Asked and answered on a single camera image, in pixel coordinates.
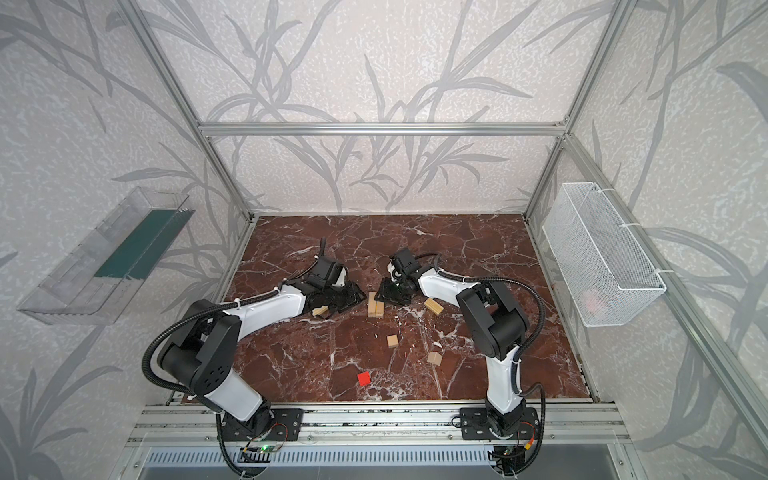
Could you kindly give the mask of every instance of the floor platform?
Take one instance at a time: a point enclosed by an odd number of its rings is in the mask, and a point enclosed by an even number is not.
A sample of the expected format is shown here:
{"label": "floor platform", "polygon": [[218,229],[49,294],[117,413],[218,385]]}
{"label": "floor platform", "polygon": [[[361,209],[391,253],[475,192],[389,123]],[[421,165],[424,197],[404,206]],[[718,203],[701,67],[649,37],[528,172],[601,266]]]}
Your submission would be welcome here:
{"label": "floor platform", "polygon": [[[554,308],[525,223],[519,215],[375,215],[261,217],[235,273],[227,299],[273,288],[313,261],[319,240],[326,255],[344,263],[365,292],[377,290],[389,255],[403,247],[440,252],[441,266],[468,276],[507,276],[536,288],[547,305],[547,324],[523,355],[524,388],[541,382],[549,398],[588,399],[578,364]],[[513,293],[535,324],[535,301]],[[273,402],[483,399],[485,357],[478,352],[458,308],[435,315],[421,297],[386,306],[367,318],[367,303],[329,319],[302,316],[268,326],[238,346],[235,370]],[[397,335],[389,348],[386,337]],[[440,366],[427,355],[442,355]],[[358,374],[371,383],[360,386]]]}

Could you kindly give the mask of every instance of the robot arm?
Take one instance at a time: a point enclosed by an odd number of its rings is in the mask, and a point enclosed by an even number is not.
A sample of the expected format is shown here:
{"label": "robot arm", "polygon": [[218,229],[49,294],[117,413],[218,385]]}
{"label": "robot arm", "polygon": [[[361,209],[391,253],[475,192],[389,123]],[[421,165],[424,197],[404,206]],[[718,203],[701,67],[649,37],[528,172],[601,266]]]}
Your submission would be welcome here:
{"label": "robot arm", "polygon": [[475,346],[485,354],[489,424],[497,437],[509,438],[517,431],[525,408],[525,399],[515,393],[521,391],[520,369],[512,368],[529,327],[518,301],[503,282],[452,280],[431,265],[422,266],[407,248],[390,260],[390,278],[382,281],[376,299],[407,305],[420,293],[461,309]]}
{"label": "robot arm", "polygon": [[[158,365],[186,386],[208,408],[224,412],[225,421],[238,424],[243,434],[257,437],[272,423],[270,402],[233,370],[237,343],[265,326],[328,306],[329,313],[360,303],[365,295],[347,279],[346,268],[324,255],[310,271],[287,280],[277,294],[258,303],[240,305],[177,329],[157,357]],[[185,318],[216,305],[193,303]]]}

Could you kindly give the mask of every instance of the red object in basket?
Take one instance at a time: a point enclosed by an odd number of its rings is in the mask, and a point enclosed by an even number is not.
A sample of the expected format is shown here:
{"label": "red object in basket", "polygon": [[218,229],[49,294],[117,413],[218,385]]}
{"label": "red object in basket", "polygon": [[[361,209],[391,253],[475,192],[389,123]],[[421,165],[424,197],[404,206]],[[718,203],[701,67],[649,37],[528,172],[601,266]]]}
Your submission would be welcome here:
{"label": "red object in basket", "polygon": [[371,383],[371,374],[368,372],[359,373],[357,381],[360,382],[360,386],[366,386]]}

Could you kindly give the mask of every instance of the leaf pattern wallpaper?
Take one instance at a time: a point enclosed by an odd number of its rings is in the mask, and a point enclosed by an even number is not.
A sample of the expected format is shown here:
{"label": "leaf pattern wallpaper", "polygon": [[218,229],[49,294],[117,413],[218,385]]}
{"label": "leaf pattern wallpaper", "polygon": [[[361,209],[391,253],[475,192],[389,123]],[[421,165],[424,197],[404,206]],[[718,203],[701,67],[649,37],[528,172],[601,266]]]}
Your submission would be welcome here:
{"label": "leaf pattern wallpaper", "polygon": [[[165,394],[139,359],[217,287],[246,216],[208,166],[115,5],[0,5],[0,477],[107,478]],[[16,306],[136,186],[190,195],[189,223],[114,325]]]}
{"label": "leaf pattern wallpaper", "polygon": [[[562,120],[613,0],[140,5],[204,121],[483,122]],[[263,214],[521,213],[553,143],[216,139]]]}
{"label": "leaf pattern wallpaper", "polygon": [[[638,5],[576,126],[764,393],[767,14],[765,1]],[[557,173],[539,227],[559,183],[582,180],[567,158]],[[587,330],[544,255],[594,384],[622,407],[649,474],[768,478],[768,460],[663,302],[625,327]]]}

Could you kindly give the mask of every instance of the clear plastic tray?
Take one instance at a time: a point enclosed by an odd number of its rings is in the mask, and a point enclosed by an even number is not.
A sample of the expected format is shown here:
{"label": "clear plastic tray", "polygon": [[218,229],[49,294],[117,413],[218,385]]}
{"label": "clear plastic tray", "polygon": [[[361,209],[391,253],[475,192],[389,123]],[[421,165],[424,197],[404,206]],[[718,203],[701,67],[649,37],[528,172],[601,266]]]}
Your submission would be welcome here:
{"label": "clear plastic tray", "polygon": [[193,210],[189,195],[134,188],[24,299],[44,323],[114,323]]}

